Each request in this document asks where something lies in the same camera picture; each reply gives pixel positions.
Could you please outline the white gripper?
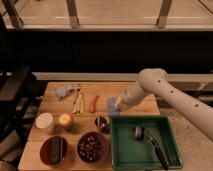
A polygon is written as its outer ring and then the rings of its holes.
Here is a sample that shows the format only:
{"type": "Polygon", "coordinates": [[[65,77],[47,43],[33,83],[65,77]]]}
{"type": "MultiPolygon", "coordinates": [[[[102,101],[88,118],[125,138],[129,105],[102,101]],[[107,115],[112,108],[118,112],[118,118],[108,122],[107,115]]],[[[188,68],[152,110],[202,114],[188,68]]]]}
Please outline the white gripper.
{"type": "Polygon", "coordinates": [[[128,109],[141,103],[143,98],[148,95],[138,82],[129,85],[115,101],[115,109],[128,109]]]}

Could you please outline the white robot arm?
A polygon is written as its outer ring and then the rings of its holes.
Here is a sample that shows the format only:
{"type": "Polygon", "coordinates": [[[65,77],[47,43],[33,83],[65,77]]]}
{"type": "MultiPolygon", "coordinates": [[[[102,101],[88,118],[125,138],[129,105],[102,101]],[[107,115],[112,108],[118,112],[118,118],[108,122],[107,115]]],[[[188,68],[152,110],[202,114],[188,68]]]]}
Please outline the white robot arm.
{"type": "Polygon", "coordinates": [[[124,111],[136,106],[149,93],[163,98],[213,141],[213,108],[173,87],[167,81],[167,73],[163,69],[143,69],[136,82],[116,99],[114,108],[124,111]]]}

